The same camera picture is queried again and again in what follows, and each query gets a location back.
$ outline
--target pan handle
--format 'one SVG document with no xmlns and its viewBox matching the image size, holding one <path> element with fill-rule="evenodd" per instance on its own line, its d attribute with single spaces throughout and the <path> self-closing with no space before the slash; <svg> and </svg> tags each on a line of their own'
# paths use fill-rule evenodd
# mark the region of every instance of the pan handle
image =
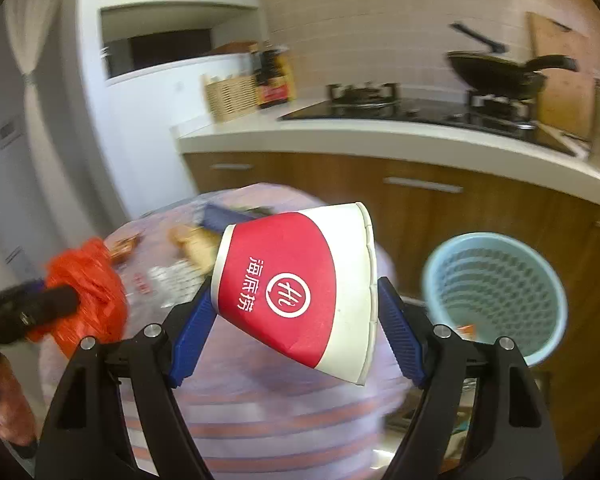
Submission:
<svg viewBox="0 0 600 480">
<path fill-rule="evenodd" d="M 453 22 L 449 25 L 449 27 L 454 28 L 458 32 L 462 32 L 463 34 L 469 36 L 470 38 L 474 38 L 474 40 L 480 41 L 487 45 L 494 54 L 504 54 L 509 50 L 509 47 L 504 43 L 499 43 L 497 41 L 490 40 L 486 36 L 480 34 L 480 32 L 476 32 L 472 28 L 467 27 L 464 23 L 461 22 Z"/>
<path fill-rule="evenodd" d="M 580 71 L 578 62 L 573 57 L 563 56 L 562 54 L 550 54 L 530 59 L 526 62 L 524 70 L 525 72 L 535 72 L 543 68 L 562 68 L 572 72 Z"/>
</svg>

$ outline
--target paper cup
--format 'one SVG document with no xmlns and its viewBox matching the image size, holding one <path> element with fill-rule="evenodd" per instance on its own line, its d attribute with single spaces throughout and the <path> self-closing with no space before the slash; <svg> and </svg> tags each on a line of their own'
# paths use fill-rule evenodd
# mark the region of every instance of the paper cup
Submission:
<svg viewBox="0 0 600 480">
<path fill-rule="evenodd" d="M 218 314 L 271 348 L 364 384 L 378 323 L 376 252 L 361 203 L 231 225 L 212 277 Z"/>
</svg>

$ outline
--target screw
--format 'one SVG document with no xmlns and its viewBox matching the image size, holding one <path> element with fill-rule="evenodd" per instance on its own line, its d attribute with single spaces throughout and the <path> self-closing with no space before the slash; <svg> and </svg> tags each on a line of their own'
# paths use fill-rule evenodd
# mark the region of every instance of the screw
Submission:
<svg viewBox="0 0 600 480">
<path fill-rule="evenodd" d="M 147 325 L 144 327 L 144 335 L 147 337 L 158 337 L 162 332 L 162 327 L 158 324 L 151 323 L 151 325 Z"/>
<path fill-rule="evenodd" d="M 80 348 L 83 350 L 91 350 L 94 346 L 96 346 L 96 338 L 88 335 L 82 341 L 80 341 Z"/>
<path fill-rule="evenodd" d="M 33 318 L 25 312 L 20 313 L 20 320 L 24 326 L 33 325 Z"/>
<path fill-rule="evenodd" d="M 442 339 L 451 337 L 451 329 L 447 325 L 436 325 L 433 327 L 433 333 Z"/>
<path fill-rule="evenodd" d="M 502 346 L 505 350 L 513 350 L 516 347 L 516 344 L 510 337 L 501 337 L 500 346 Z"/>
</svg>

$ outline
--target bottle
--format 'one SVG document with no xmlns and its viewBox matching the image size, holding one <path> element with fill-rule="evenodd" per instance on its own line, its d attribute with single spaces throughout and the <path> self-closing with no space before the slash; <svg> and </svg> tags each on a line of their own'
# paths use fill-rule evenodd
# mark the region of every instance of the bottle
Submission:
<svg viewBox="0 0 600 480">
<path fill-rule="evenodd" d="M 280 72 L 282 72 L 282 75 L 285 77 L 288 100 L 293 101 L 298 98 L 298 95 L 296 93 L 296 83 L 294 81 L 294 74 L 291 70 L 291 63 L 288 56 L 289 47 L 286 45 L 278 45 L 277 51 L 278 57 L 276 60 L 280 67 Z"/>
<path fill-rule="evenodd" d="M 253 70 L 253 76 L 256 80 L 258 106 L 262 107 L 262 105 L 265 103 L 265 98 L 267 95 L 267 78 L 262 69 L 262 58 L 260 57 L 257 43 L 253 43 L 249 47 L 249 53 L 251 57 L 251 69 Z"/>
<path fill-rule="evenodd" d="M 265 103 L 262 107 L 269 107 L 289 101 L 289 92 L 285 75 L 280 70 L 278 50 L 268 41 L 265 42 L 265 51 L 262 53 L 262 71 L 267 78 L 268 89 Z"/>
</svg>

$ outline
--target wooden cabinet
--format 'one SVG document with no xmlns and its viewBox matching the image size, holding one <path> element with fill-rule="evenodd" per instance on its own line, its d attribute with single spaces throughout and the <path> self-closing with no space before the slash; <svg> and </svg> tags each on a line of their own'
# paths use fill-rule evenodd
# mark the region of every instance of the wooden cabinet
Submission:
<svg viewBox="0 0 600 480">
<path fill-rule="evenodd" d="M 427 257 L 453 236 L 509 235 L 532 246 L 560 276 L 567 332 L 539 368 L 565 469 L 600 434 L 600 207 L 502 177 L 401 160 L 312 153 L 195 153 L 187 164 L 201 192 L 255 182 L 286 184 L 327 203 L 362 202 L 394 261 L 401 293 L 421 297 Z"/>
</svg>

